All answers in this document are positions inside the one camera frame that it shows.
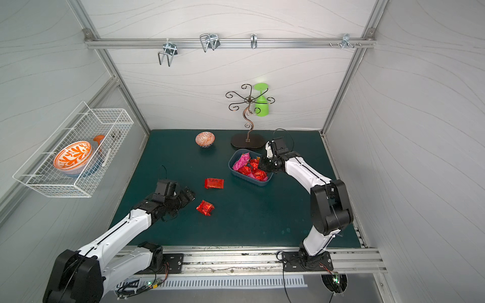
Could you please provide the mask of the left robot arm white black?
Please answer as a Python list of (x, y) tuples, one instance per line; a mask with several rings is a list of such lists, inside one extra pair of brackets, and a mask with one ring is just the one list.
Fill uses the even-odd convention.
[(160, 245), (144, 242), (120, 259), (116, 255), (137, 235), (158, 220), (175, 216), (195, 197), (189, 188), (179, 193), (158, 189), (91, 243), (62, 252), (54, 262), (43, 302), (100, 302), (116, 285), (140, 271), (168, 274), (170, 262)]

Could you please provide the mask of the long pink tea bag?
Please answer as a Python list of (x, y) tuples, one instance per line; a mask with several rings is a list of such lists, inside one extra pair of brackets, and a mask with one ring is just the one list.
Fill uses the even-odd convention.
[(232, 169), (235, 171), (238, 171), (241, 168), (247, 166), (250, 160), (251, 160), (251, 157), (249, 153), (242, 154), (240, 158), (233, 164)]

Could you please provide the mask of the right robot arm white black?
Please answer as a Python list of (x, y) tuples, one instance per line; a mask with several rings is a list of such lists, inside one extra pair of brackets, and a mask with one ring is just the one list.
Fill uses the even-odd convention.
[(284, 172), (298, 181), (310, 195), (312, 228), (299, 250), (305, 263), (316, 262), (338, 233), (354, 221), (346, 185), (313, 169), (297, 152), (288, 149), (283, 138), (266, 142), (266, 155), (258, 168), (266, 172)]

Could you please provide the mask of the small red tea bag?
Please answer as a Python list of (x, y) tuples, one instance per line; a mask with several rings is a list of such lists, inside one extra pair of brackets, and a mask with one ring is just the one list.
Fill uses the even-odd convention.
[(252, 178), (260, 181), (260, 182), (266, 182), (268, 180), (268, 174), (260, 169), (253, 169), (252, 173)]

